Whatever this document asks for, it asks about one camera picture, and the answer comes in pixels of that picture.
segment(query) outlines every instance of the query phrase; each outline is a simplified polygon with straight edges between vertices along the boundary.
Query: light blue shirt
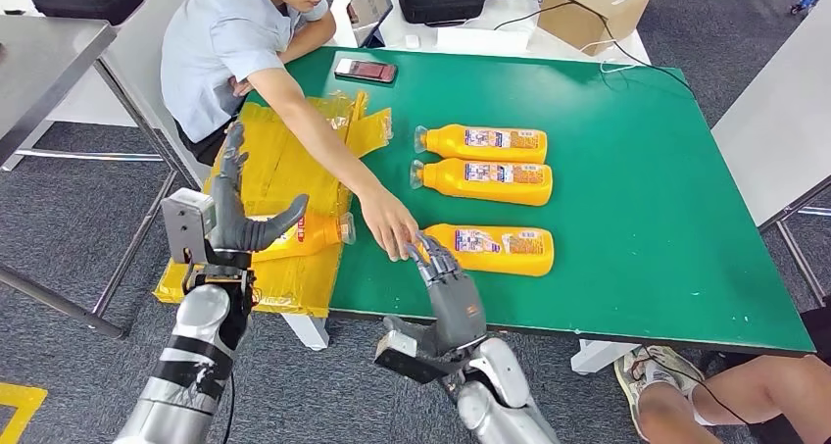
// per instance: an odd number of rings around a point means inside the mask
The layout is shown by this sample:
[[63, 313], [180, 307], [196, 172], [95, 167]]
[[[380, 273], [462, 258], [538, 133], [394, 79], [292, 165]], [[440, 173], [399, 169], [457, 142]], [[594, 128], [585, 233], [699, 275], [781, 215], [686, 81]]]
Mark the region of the light blue shirt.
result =
[[282, 52], [300, 18], [316, 21], [328, 9], [288, 7], [288, 17], [270, 0], [185, 0], [162, 44], [162, 96], [193, 142], [226, 123], [242, 103], [228, 79], [242, 81], [265, 69], [281, 69]]

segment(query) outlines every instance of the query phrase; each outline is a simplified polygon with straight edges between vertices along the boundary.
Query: yellow bottle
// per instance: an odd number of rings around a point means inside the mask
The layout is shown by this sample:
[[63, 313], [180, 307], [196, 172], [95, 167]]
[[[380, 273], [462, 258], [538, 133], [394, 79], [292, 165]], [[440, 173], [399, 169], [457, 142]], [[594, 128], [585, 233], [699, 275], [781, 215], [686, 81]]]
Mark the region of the yellow bottle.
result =
[[545, 163], [548, 135], [530, 128], [471, 127], [451, 123], [415, 128], [415, 152], [444, 158], [496, 162]]
[[424, 230], [465, 270], [545, 275], [554, 264], [554, 237], [542, 228], [448, 225]]
[[466, 162], [449, 158], [410, 166], [410, 186], [422, 186], [447, 196], [543, 206], [551, 197], [554, 177], [547, 165]]
[[[269, 217], [251, 217], [265, 220]], [[254, 253], [252, 262], [309, 256], [335, 243], [355, 243], [355, 219], [346, 213], [341, 217], [321, 216], [306, 212], [300, 220], [277, 238], [268, 248]]]

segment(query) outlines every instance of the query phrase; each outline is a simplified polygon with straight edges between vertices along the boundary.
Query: black strap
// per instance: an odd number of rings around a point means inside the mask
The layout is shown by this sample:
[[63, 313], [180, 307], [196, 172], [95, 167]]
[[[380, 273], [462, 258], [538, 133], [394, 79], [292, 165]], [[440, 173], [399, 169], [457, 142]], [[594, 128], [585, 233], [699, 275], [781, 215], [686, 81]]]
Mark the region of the black strap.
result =
[[[152, 376], [183, 388], [195, 385], [197, 392], [218, 400], [224, 389], [224, 382], [231, 374], [231, 358], [211, 343], [185, 336], [173, 336], [168, 348], [199, 354], [214, 363], [207, 365], [196, 361], [159, 361], [153, 369]], [[202, 379], [197, 382], [200, 373]]]

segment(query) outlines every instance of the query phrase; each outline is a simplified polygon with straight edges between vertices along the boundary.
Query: shoe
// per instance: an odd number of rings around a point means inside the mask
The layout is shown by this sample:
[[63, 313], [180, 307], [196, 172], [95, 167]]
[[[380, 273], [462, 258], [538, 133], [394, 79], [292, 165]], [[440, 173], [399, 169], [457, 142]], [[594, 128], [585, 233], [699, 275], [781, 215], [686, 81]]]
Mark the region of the shoe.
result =
[[669, 374], [686, 397], [693, 388], [705, 380], [700, 370], [666, 346], [643, 346], [632, 350], [614, 362], [614, 375], [629, 402], [629, 413], [641, 439], [648, 441], [638, 421], [638, 399], [646, 387], [644, 365], [655, 361], [658, 368]]

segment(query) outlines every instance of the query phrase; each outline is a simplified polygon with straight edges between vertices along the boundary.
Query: yellow plastic bag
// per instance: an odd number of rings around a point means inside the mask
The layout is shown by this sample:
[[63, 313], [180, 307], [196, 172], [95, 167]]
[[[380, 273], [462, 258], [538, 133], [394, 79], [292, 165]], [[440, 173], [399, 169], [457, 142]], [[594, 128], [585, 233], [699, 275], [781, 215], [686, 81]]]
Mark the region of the yellow plastic bag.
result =
[[[359, 157], [386, 145], [391, 136], [390, 110], [365, 117], [367, 95], [362, 91], [355, 100], [343, 93], [308, 99]], [[339, 217], [349, 209], [351, 193], [309, 155], [271, 108], [247, 102], [240, 120], [245, 125], [241, 151], [249, 154], [241, 186], [246, 215], [279, 213], [300, 193], [309, 194], [309, 210], [318, 214]], [[217, 171], [215, 165], [211, 177]], [[210, 182], [205, 192], [210, 192]], [[312, 256], [255, 263], [254, 287], [260, 303], [254, 310], [327, 317], [342, 248], [331, 245]], [[154, 291], [156, 297], [180, 302], [186, 271], [186, 265], [170, 261]]]

